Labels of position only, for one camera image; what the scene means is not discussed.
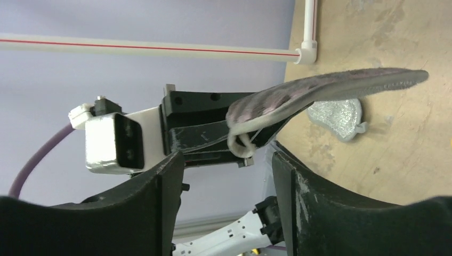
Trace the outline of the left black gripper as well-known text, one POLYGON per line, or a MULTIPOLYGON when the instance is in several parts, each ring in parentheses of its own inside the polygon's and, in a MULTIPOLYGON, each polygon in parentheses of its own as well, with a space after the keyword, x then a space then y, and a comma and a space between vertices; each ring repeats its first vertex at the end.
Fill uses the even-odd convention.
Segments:
MULTIPOLYGON (((165 96, 159 106, 163 152, 184 154, 186 167, 236 163, 239 167, 253 165, 253 158, 239 158, 227 145, 229 127, 225 121, 228 107, 247 92, 188 92, 166 84, 165 96)), ((272 141, 279 131, 312 103, 282 121, 249 133, 256 148, 272 141)))

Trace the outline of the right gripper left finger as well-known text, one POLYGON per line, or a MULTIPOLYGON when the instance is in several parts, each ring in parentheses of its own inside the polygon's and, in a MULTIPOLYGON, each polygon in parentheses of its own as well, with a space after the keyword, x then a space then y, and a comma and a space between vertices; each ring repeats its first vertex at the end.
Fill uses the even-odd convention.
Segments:
POLYGON ((1 197, 1 255, 172 255, 183 173, 173 153, 81 203, 1 197))

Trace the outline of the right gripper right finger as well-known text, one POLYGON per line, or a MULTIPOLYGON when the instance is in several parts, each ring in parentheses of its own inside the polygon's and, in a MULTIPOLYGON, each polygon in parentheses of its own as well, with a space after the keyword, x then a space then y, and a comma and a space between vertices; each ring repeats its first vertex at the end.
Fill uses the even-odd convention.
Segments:
POLYGON ((378 201, 311 171, 278 141, 272 172, 289 255, 451 255, 451 197, 378 201))

